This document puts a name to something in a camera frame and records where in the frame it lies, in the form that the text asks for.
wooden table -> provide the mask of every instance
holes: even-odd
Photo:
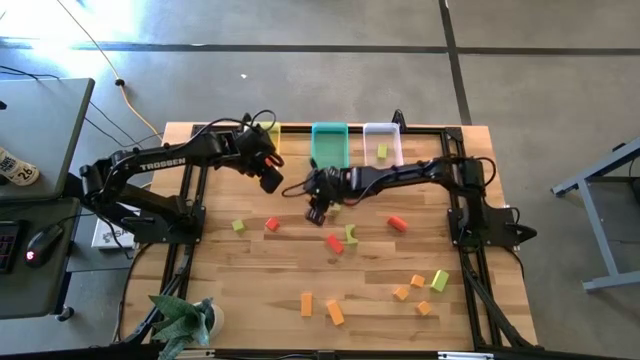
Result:
[[[168,123],[165,142],[186,141],[193,125]],[[495,157],[487,127],[462,129],[467,155]],[[405,163],[441,155],[435,136],[403,135],[402,144]],[[361,135],[350,135],[349,146],[351,165],[363,165]],[[343,207],[335,219],[329,218],[318,228],[304,219],[306,197],[279,194],[308,173],[310,134],[283,133],[280,154],[286,162],[280,169],[285,180],[276,194],[265,194],[256,179],[230,169],[209,172],[205,231],[195,250],[187,300],[212,296],[224,310],[224,328],[211,347],[472,349],[460,260],[450,244],[446,222],[447,191],[433,184],[390,189],[355,208]],[[485,172],[489,178],[488,166]],[[182,167],[156,171],[151,190],[165,196],[178,194],[182,174]],[[196,178],[194,175],[191,189],[196,187]],[[487,192],[491,205],[504,204],[499,175]],[[386,220],[391,215],[409,223],[406,233],[390,229]],[[264,227],[272,216],[281,223],[276,233]],[[244,221],[244,234],[231,229],[235,219]],[[337,256],[325,240],[332,233],[344,240],[346,224],[356,225],[360,243],[347,246]],[[123,335],[130,334],[151,308],[147,295],[160,290],[166,252],[167,246],[155,245],[139,259],[129,283]],[[536,343],[518,263],[501,248],[488,248],[487,261],[497,303],[520,333]],[[392,292],[408,286],[413,274],[430,282],[439,269],[451,275],[442,293],[428,286],[412,288],[405,302],[394,301]],[[304,291],[314,296],[310,318],[300,317],[299,299]],[[345,323],[340,327],[327,315],[325,303],[330,299],[338,300],[344,312]],[[415,312],[423,300],[433,308],[427,317]],[[484,306],[478,310],[483,335],[489,339]]]

concrete floor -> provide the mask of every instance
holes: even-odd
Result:
[[[92,77],[97,81],[94,103],[134,138],[149,135],[124,106],[98,52],[60,47],[86,38],[57,4],[39,3],[34,13],[23,3],[27,1],[7,5],[0,36],[50,40],[33,50],[0,49],[0,63]],[[102,41],[446,45],[436,0],[65,3]],[[448,3],[458,46],[640,47],[640,3],[633,0]],[[167,121],[206,121],[265,107],[283,122],[386,122],[401,108],[412,124],[460,124],[446,54],[108,55],[132,89],[138,110],[159,129]],[[639,60],[460,56],[471,120],[490,126],[507,201],[521,209],[523,223],[539,231],[524,244],[521,257],[538,339],[549,349],[640,358],[640,285],[591,295],[582,291],[582,280],[605,274],[603,261],[579,196],[556,199],[548,191],[617,144],[640,136]],[[125,141],[93,110],[87,116]],[[117,149],[86,126],[72,169]],[[135,179],[138,184],[146,180]],[[638,246],[627,248],[629,254],[640,252]],[[123,271],[75,276],[68,303],[79,315],[64,324],[51,317],[1,321],[0,353],[107,344],[123,281]]]

potted plant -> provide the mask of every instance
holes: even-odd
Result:
[[[173,296],[149,296],[165,320],[153,324],[158,331],[151,339],[166,341],[160,360],[172,360],[190,343],[209,345],[224,323],[222,309],[211,298],[199,303],[188,302]]]

keyboard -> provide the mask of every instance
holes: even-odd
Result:
[[[26,227],[23,220],[0,221],[0,274],[11,273]]]

red block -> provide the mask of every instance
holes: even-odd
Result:
[[[396,228],[396,230],[398,230],[400,232],[407,231],[407,227],[409,227],[409,225],[407,224],[406,221],[400,219],[397,216],[390,217],[389,221],[387,221],[387,224],[393,226],[394,228]]]
[[[329,238],[327,238],[327,243],[329,244],[329,246],[331,246],[333,251],[336,252],[336,254],[342,254],[342,251],[344,250],[344,245],[342,245],[342,243],[338,241],[335,235],[333,234],[329,235]]]
[[[278,219],[276,218],[269,218],[269,220],[267,220],[267,223],[264,224],[266,227],[269,228],[269,230],[271,231],[276,231],[278,230],[278,228],[280,227],[280,223],[278,222]]]

